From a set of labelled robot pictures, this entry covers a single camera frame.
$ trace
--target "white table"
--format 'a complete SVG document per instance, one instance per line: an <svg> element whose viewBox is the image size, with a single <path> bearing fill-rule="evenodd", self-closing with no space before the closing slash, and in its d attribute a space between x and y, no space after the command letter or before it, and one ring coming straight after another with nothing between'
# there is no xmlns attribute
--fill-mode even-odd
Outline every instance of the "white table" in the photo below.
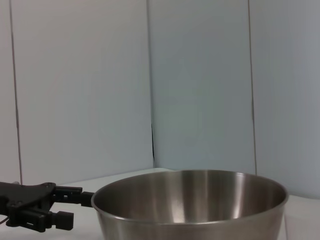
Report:
<svg viewBox="0 0 320 240"><path fill-rule="evenodd" d="M103 186L115 181L155 172L170 171L165 168L153 168L125 174L101 177L97 179L66 184L69 187L82 187L84 192L96 192ZM54 226L44 233L22 227L0 225L0 240L103 240L96 210L76 204L55 203L51 211L74 213L74 228L71 231L59 230ZM278 240L287 240L285 226L282 224Z"/></svg>

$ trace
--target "stainless steel bowl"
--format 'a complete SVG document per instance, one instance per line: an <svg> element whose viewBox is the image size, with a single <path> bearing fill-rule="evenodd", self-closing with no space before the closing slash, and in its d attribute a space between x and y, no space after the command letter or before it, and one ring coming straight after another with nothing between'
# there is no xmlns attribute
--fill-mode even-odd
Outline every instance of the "stainless steel bowl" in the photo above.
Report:
<svg viewBox="0 0 320 240"><path fill-rule="evenodd" d="M287 200L264 177L186 170L111 183L92 206L106 240L277 240Z"/></svg>

